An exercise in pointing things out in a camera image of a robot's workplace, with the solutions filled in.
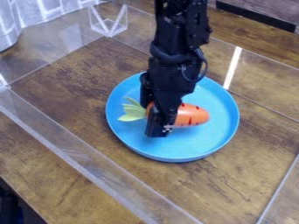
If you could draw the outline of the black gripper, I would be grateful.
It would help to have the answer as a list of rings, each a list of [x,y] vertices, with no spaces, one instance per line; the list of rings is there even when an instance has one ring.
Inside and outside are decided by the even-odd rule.
[[[144,133],[148,137],[166,137],[182,97],[193,92],[206,73],[206,60],[198,47],[169,53],[150,44],[150,54],[148,69],[140,75],[140,105],[145,108],[153,102]]]

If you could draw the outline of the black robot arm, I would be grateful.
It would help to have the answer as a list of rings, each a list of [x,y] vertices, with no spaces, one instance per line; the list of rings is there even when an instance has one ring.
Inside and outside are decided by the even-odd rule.
[[[208,0],[153,0],[156,30],[148,69],[140,75],[140,104],[148,108],[145,135],[165,137],[182,97],[193,92],[208,70],[201,46],[212,29]]]

